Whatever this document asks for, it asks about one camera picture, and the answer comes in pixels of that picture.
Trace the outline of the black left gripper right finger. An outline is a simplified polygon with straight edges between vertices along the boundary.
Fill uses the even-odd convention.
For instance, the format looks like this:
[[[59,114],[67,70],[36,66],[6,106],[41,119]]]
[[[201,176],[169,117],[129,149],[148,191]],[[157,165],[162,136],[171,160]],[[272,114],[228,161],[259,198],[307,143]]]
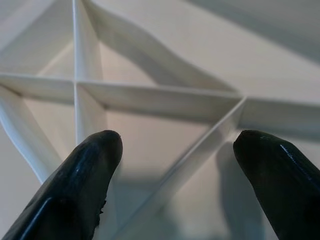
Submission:
[[[243,130],[235,158],[280,240],[320,238],[320,170],[290,141]]]

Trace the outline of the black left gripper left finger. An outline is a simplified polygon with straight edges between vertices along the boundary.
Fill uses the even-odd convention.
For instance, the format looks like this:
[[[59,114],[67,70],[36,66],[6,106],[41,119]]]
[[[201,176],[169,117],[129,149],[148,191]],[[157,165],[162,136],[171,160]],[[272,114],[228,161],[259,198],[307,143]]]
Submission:
[[[41,185],[3,239],[91,240],[122,154],[116,131],[88,136]]]

